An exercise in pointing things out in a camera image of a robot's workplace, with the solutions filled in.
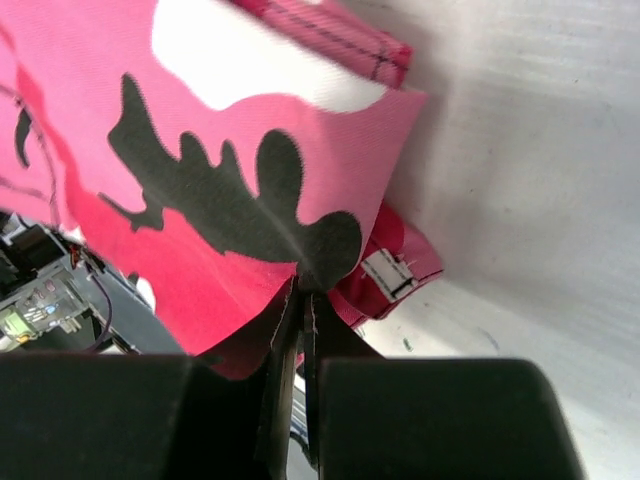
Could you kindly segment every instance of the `fabric tag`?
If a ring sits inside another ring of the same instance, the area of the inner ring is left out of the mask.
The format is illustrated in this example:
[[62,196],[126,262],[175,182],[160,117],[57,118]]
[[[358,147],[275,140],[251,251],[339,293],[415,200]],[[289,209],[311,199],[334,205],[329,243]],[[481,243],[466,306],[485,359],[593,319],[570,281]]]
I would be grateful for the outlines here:
[[361,266],[392,303],[409,295],[418,283],[407,264],[396,260],[386,248],[369,255]]

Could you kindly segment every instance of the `gray surface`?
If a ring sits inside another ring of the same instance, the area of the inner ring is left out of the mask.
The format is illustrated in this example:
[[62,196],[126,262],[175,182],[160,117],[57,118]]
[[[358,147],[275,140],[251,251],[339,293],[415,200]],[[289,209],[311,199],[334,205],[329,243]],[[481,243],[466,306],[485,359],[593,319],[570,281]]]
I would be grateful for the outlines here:
[[318,473],[309,466],[302,450],[294,441],[289,443],[287,480],[318,480]]
[[[107,273],[99,279],[113,304],[112,326],[122,338],[142,353],[183,352],[153,312],[113,275]],[[107,302],[98,287],[80,272],[76,274],[76,281],[82,294],[106,318]]]
[[640,2],[346,3],[431,94],[389,198],[447,273],[393,328],[417,355],[533,359],[591,478],[640,479]]

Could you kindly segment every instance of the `black plastic part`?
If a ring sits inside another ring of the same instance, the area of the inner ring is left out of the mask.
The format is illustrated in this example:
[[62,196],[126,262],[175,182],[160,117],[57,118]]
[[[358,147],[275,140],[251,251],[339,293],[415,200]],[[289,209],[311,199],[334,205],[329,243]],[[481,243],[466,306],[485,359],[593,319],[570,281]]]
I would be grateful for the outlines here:
[[291,278],[256,318],[200,356],[226,378],[243,380],[257,369],[264,371],[252,451],[257,462],[267,465],[273,480],[286,478],[302,309],[297,279]]
[[574,480],[555,395],[519,360],[329,360],[320,479]]
[[311,294],[304,302],[304,374],[306,384],[309,460],[318,468],[319,384],[323,362],[329,358],[382,358],[338,316],[329,298]]
[[0,237],[0,298],[8,297],[37,276],[28,259]]
[[3,480],[270,478],[253,460],[264,382],[190,357],[3,355]]
[[12,249],[24,259],[25,264],[36,270],[46,267],[65,254],[60,245],[40,225],[27,228],[13,237],[11,243]]

